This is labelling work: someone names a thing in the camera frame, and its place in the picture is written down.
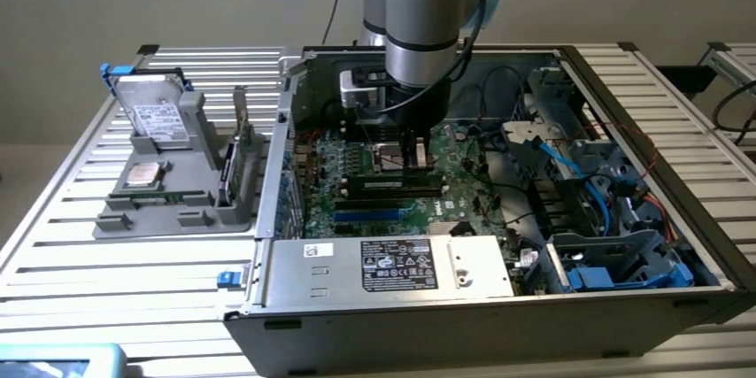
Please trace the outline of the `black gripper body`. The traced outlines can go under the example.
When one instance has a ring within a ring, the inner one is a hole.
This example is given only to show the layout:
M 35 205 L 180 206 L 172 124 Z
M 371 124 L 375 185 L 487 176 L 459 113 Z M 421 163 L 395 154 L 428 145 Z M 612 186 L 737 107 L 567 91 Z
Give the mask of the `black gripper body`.
M 447 117 L 452 81 L 445 78 L 428 88 L 396 81 L 384 66 L 347 70 L 347 108 L 359 124 L 431 130 Z

